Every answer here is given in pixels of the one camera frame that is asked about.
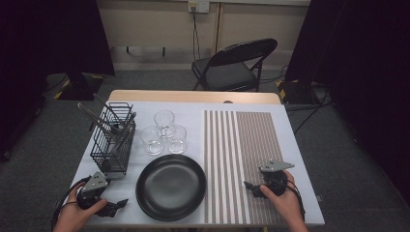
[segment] round black plate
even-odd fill
[[[136,200],[149,217],[173,221],[190,215],[206,191],[202,167],[183,155],[166,155],[150,162],[136,182]]]

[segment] striped cloth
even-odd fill
[[[282,160],[271,113],[205,110],[205,223],[283,225],[267,199],[254,198],[244,181],[263,184],[258,167]]]

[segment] wire basket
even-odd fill
[[[80,103],[78,107],[97,125],[90,156],[100,171],[105,176],[108,173],[126,175],[135,134],[132,106],[125,102],[105,104],[100,117],[87,111]]]

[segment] chair seat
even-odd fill
[[[205,58],[192,62],[192,70],[202,76],[210,59]],[[206,72],[206,80],[210,91],[252,89],[257,85],[256,76],[244,63],[210,67]]]

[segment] white tabletop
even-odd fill
[[[282,159],[286,162],[295,164],[294,168],[289,169],[289,172],[295,177],[298,189],[302,195],[304,201],[304,207],[306,210],[306,224],[318,225],[324,224],[324,218],[320,211],[319,205],[316,200],[313,188],[308,177],[307,170],[302,160],[298,145],[296,143],[293,131],[290,127],[289,120],[283,105],[277,104],[229,104],[229,103],[192,103],[192,102],[152,102],[152,101],[130,101],[129,104],[133,105],[132,111],[136,112],[135,124],[136,133],[132,143],[132,150],[130,155],[130,162],[127,171],[127,175],[120,174],[119,178],[113,178],[109,187],[106,188],[102,197],[107,198],[108,201],[116,203],[123,199],[129,199],[127,206],[124,209],[118,210],[115,217],[92,217],[87,225],[89,226],[101,226],[101,227],[208,227],[208,226],[276,226],[283,225],[282,219],[275,220],[275,223],[267,221],[255,221],[248,219],[239,220],[206,220],[205,216],[209,215],[209,212],[205,212],[207,207],[204,206],[204,202],[198,207],[198,209],[181,220],[172,222],[163,222],[152,219],[145,215],[140,209],[136,197],[135,197],[135,185],[139,174],[143,168],[152,160],[169,154],[167,151],[163,151],[157,156],[150,156],[144,152],[141,147],[141,140],[139,139],[140,132],[143,128],[154,123],[154,115],[156,112],[169,109],[175,114],[175,124],[182,125],[187,129],[187,150],[183,155],[188,156],[198,162],[204,168],[204,147],[203,134],[204,134],[204,111],[220,111],[220,112],[268,112],[272,116],[272,121],[275,127],[275,132],[278,138],[278,145]],[[89,145],[84,152],[83,158],[73,183],[81,178],[93,175],[99,168],[90,157],[94,140],[91,138]],[[258,172],[258,166],[254,166],[255,173]],[[263,204],[264,207],[260,214],[265,214],[263,211],[274,211],[272,204],[266,199],[255,199],[257,204],[248,204],[247,207],[255,207]],[[243,215],[244,218],[248,218],[246,215],[249,212],[246,211]]]

